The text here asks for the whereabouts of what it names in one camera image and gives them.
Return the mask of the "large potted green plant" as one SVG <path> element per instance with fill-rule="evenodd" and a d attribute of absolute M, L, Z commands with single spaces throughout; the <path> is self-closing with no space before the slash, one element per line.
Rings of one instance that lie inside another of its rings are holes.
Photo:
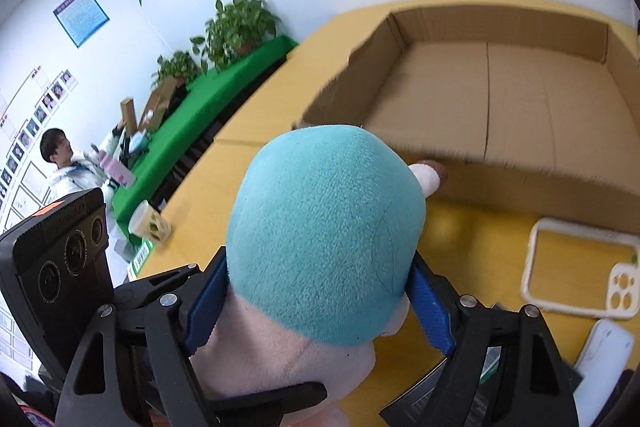
<path fill-rule="evenodd" d="M 190 38 L 202 72 L 222 72 L 278 35 L 281 20 L 264 0 L 216 0 L 215 10 L 204 34 Z"/>

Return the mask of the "cream cup with pattern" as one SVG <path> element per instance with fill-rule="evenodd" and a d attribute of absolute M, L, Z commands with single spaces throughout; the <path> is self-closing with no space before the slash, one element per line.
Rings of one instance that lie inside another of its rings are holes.
<path fill-rule="evenodd" d="M 163 244 L 172 232 L 171 224 L 147 200 L 142 200 L 132 213 L 128 231 L 154 245 Z"/>

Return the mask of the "person in white jacket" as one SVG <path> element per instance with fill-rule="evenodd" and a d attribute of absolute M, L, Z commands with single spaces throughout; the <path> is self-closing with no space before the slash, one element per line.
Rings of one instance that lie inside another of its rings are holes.
<path fill-rule="evenodd" d="M 46 204 L 55 202 L 65 195 L 99 188 L 107 205 L 111 204 L 115 193 L 115 183 L 100 166 L 99 153 L 113 155 L 122 137 L 119 124 L 107 133 L 103 142 L 90 152 L 76 155 L 70 140 L 62 129 L 50 128 L 40 139 L 40 154 L 45 162 L 55 165 L 55 172 L 49 179 L 49 193 Z"/>

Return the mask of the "shallow cardboard box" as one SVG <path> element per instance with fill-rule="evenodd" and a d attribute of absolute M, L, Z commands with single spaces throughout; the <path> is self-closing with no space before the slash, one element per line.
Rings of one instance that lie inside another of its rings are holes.
<path fill-rule="evenodd" d="M 304 110 L 446 165 L 457 202 L 639 230 L 639 49 L 509 5 L 391 12 Z"/>

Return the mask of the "blue framed wall notice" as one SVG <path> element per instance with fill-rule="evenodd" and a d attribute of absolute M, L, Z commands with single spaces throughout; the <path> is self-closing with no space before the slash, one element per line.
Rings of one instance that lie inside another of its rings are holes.
<path fill-rule="evenodd" d="M 64 0 L 53 10 L 53 15 L 76 48 L 110 20 L 96 0 Z"/>

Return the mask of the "small potted green plant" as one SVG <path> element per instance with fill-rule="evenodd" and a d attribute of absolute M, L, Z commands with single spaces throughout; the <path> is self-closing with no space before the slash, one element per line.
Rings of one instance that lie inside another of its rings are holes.
<path fill-rule="evenodd" d="M 165 78 L 182 79 L 184 82 L 202 75 L 202 69 L 192 55 L 186 51 L 176 51 L 171 57 L 160 55 L 156 60 L 157 70 L 152 75 L 152 87 L 157 87 Z"/>

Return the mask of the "teal pink plush toy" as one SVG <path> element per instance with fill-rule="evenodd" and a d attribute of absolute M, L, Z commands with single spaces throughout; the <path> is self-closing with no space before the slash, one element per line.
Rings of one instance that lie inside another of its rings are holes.
<path fill-rule="evenodd" d="M 340 403 L 372 372 L 375 339 L 405 322 L 426 201 L 446 178 L 347 124 L 265 145 L 231 211 L 226 301 L 192 357 L 206 397 L 319 383 L 326 399 L 285 425 L 346 425 Z"/>

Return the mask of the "cardboard box on side table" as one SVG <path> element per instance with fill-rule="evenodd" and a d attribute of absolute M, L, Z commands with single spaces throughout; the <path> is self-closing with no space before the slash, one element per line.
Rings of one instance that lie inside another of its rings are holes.
<path fill-rule="evenodd" d="M 142 110 L 139 131 L 154 132 L 160 127 L 176 88 L 177 79 L 174 77 L 165 77 L 157 85 Z"/>

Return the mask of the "black product box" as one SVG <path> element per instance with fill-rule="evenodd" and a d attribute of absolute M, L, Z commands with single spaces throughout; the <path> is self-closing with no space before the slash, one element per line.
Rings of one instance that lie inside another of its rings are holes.
<path fill-rule="evenodd" d="M 486 351 L 501 349 L 485 426 L 577 426 L 578 414 L 558 347 L 541 311 L 477 305 L 456 313 L 454 347 L 418 418 L 420 426 L 462 426 L 480 385 Z"/>

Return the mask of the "white rectangular device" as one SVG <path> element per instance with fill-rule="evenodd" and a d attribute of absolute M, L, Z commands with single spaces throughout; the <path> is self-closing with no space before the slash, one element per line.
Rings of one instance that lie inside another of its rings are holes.
<path fill-rule="evenodd" d="M 574 366 L 582 380 L 574 391 L 581 426 L 591 426 L 626 369 L 634 335 L 609 319 L 593 325 Z"/>

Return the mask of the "green covered side table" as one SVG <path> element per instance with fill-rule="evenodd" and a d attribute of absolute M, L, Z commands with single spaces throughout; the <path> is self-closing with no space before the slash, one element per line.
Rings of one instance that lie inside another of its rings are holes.
<path fill-rule="evenodd" d="M 128 232 L 130 217 L 142 200 L 151 200 L 178 159 L 214 120 L 259 78 L 269 77 L 286 61 L 297 42 L 288 36 L 267 41 L 223 72 L 209 72 L 190 83 L 186 98 L 160 129 L 152 133 L 148 151 L 132 165 L 136 182 L 119 188 L 112 199 L 114 219 Z"/>

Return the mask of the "cream phone case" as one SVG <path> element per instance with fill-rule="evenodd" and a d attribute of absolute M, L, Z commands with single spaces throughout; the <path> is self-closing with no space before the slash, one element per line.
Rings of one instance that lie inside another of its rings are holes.
<path fill-rule="evenodd" d="M 639 237 L 542 218 L 529 232 L 521 296 L 548 312 L 630 320 L 639 313 Z"/>

